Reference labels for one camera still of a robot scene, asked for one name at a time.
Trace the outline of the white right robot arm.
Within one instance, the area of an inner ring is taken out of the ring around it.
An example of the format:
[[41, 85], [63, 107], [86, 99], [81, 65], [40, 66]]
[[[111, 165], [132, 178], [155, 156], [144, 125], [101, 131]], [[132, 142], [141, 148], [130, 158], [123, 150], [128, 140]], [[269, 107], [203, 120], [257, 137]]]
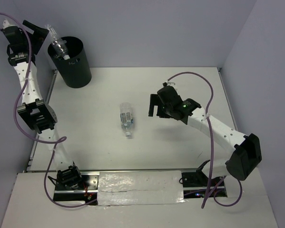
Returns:
[[174, 87], [168, 85], [150, 95], [150, 117], [154, 114], [155, 106], [158, 117], [172, 118], [199, 130], [225, 149], [230, 156], [214, 162], [206, 160], [195, 172], [183, 173], [180, 182], [184, 187], [207, 186], [223, 176], [244, 181], [261, 162], [260, 141], [255, 134], [245, 135], [225, 125], [207, 114], [193, 99], [182, 100]]

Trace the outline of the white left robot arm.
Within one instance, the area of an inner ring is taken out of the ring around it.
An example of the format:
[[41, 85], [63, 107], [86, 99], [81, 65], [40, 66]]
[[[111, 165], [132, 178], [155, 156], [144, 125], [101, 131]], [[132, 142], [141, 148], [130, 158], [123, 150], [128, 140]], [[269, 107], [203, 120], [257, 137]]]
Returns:
[[9, 42], [8, 61], [17, 73], [22, 89], [22, 101], [17, 105], [16, 112], [37, 133], [37, 142], [47, 145], [57, 171], [57, 177], [51, 181], [66, 190], [77, 190], [83, 186], [83, 177], [63, 144], [58, 142], [57, 116], [42, 98], [37, 81], [35, 56], [49, 32], [26, 20], [23, 25], [32, 29], [33, 33], [24, 31], [7, 19], [2, 24], [2, 32]]

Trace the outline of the clear bottle with label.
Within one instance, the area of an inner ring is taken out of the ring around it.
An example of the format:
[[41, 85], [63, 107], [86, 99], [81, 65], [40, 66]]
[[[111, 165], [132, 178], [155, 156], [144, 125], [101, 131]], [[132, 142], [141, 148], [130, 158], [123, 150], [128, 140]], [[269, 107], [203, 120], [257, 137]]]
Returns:
[[133, 108], [130, 103], [120, 104], [120, 125], [124, 135], [131, 139], [134, 131]]

